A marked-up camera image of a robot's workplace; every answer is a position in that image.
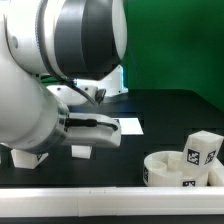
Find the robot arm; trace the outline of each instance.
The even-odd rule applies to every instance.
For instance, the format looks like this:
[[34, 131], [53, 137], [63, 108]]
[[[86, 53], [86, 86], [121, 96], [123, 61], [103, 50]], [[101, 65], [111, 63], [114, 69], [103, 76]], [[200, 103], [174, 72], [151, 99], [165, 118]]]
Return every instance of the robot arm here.
[[34, 154], [57, 144], [119, 146], [116, 121], [70, 114], [35, 74], [101, 79], [126, 41], [122, 0], [11, 0], [0, 15], [0, 142]]

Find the black tabletop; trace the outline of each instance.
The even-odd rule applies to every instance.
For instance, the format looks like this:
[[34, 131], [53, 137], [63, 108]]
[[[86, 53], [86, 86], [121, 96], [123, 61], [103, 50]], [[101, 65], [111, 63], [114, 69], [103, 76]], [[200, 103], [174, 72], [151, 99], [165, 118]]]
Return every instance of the black tabletop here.
[[[58, 146], [35, 170], [15, 169], [10, 151], [1, 147], [1, 188], [144, 186], [142, 167], [148, 154], [164, 150], [183, 151], [188, 135], [201, 130], [224, 136], [224, 113], [196, 93], [185, 90], [132, 90], [128, 94], [105, 99], [98, 108], [84, 105], [71, 107], [70, 111], [100, 113], [113, 118], [137, 117], [144, 135], [123, 135], [117, 149], [93, 148], [89, 160], [74, 159], [71, 157], [71, 147]], [[218, 158], [224, 160], [223, 145]], [[198, 217], [200, 216], [193, 216], [191, 222], [209, 220], [206, 216], [203, 219]], [[145, 223], [165, 220], [177, 223], [178, 219], [174, 216], [169, 220], [165, 216], [73, 217], [24, 219], [24, 222]], [[13, 221], [0, 219], [0, 222], [10, 223], [10, 220]]]

